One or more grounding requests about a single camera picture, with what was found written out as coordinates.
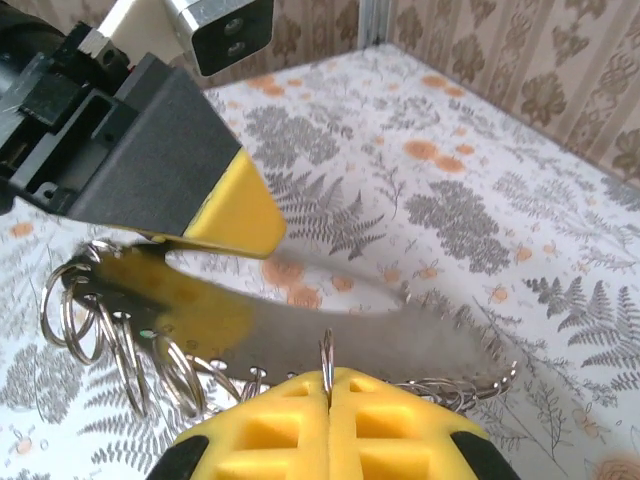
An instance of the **bundle of key rings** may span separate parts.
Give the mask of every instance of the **bundle of key rings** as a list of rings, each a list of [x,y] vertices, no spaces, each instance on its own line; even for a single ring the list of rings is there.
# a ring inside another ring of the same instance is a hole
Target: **bundle of key rings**
[[[120,255],[121,248],[107,240],[94,240],[79,247],[74,258],[84,255],[96,264],[101,261],[101,254]],[[86,312],[78,320],[74,312],[77,301],[76,288],[81,284],[89,284],[88,274],[91,272],[90,262],[71,261],[56,268],[48,277],[40,301],[40,328],[45,339],[59,348],[66,348],[69,353],[84,365],[92,365],[104,354],[111,353],[127,398],[134,412],[145,417],[149,412],[149,386],[145,376],[145,368],[141,351],[137,347],[132,333],[132,315],[128,312],[110,312],[99,293],[84,294],[82,305]],[[64,277],[70,278],[59,302],[60,331],[56,334],[51,327],[47,309],[51,301],[54,286]],[[95,332],[93,351],[87,353],[81,345],[90,332]],[[213,378],[217,385],[226,390],[235,402],[244,402],[261,391],[267,372],[259,367],[252,368],[253,380],[244,384],[242,389],[236,388],[231,379],[224,373],[224,365],[219,362],[206,361],[198,356],[184,353],[169,334],[161,331],[148,331],[146,337],[151,341],[151,364],[166,390],[171,401],[188,417],[194,418],[219,409],[211,408],[203,383],[199,375]],[[486,349],[492,348],[491,339]],[[320,341],[320,353],[325,389],[329,392],[333,384],[334,340],[331,330],[327,330]],[[473,408],[478,401],[492,398],[506,392],[516,377],[516,364],[502,377],[489,386],[478,388],[470,380],[448,380],[445,378],[422,378],[417,381],[394,383],[410,393],[423,397],[449,410],[464,413]]]

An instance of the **wall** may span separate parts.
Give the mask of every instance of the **wall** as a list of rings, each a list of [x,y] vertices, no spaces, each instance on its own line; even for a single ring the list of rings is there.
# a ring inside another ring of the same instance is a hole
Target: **wall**
[[[640,2],[392,0],[388,38],[640,185]]]
[[[114,0],[8,0],[67,33],[78,21],[98,26]],[[314,62],[356,48],[359,0],[276,0],[273,41],[258,54],[201,80],[203,87]],[[183,58],[173,62],[183,65]]]

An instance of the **table surface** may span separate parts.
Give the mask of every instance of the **table surface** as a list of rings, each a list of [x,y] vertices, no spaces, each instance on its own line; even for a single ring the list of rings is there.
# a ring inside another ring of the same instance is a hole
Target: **table surface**
[[[286,247],[468,304],[523,359],[515,387],[472,416],[524,480],[640,479],[636,191],[390,46],[207,96],[269,187],[296,192],[281,205],[328,225],[350,212],[340,235],[287,213]],[[107,357],[83,367],[40,334],[47,275],[104,236],[135,238],[22,203],[0,219],[0,479],[142,479],[186,425],[161,392],[134,419]],[[278,301],[372,308],[348,275],[206,261],[211,280]]]

